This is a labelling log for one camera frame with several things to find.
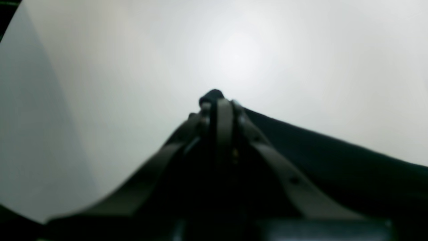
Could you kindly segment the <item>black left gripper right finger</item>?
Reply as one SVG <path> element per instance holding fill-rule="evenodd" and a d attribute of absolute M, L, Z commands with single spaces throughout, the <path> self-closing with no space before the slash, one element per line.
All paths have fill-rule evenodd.
<path fill-rule="evenodd" d="M 388 221 L 369 219 L 352 211 L 316 187 L 291 161 L 276 151 L 249 120 L 237 101 L 217 101 L 218 162 L 232 154 L 233 131 L 243 137 L 279 181 L 300 218 L 273 218 L 256 222 L 260 241 L 392 241 Z"/>

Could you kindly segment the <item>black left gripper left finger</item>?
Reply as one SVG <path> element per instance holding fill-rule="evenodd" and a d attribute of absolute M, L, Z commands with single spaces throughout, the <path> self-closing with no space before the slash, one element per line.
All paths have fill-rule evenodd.
<path fill-rule="evenodd" d="M 216 101 L 201 101 L 165 144 L 113 192 L 74 215 L 47 224 L 48 241 L 154 241 L 173 240 L 181 221 L 162 218 L 156 200 L 173 176 L 172 165 L 212 133 Z"/>

